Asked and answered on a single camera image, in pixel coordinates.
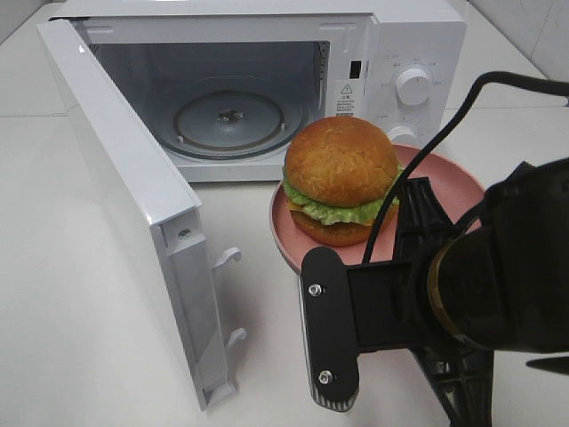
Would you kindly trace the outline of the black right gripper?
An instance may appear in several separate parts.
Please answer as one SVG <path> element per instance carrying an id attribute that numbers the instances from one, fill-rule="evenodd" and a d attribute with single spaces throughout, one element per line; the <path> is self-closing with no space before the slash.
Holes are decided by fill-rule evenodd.
<path id="1" fill-rule="evenodd" d="M 452 427 L 491 427 L 494 353 L 498 348 L 498 269 L 491 231 L 454 235 L 453 223 L 427 177 L 404 182 L 393 260 L 423 256 L 419 288 L 437 323 L 476 350 L 412 350 Z"/>

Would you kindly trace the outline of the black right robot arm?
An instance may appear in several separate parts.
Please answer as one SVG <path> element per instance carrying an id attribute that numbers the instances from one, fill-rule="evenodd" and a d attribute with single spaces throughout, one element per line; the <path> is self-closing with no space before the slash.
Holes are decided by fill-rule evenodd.
<path id="1" fill-rule="evenodd" d="M 492 422 L 493 357 L 568 371 L 568 163 L 519 165 L 452 222 L 426 179 L 406 181 L 390 296 L 405 342 L 454 426 Z"/>

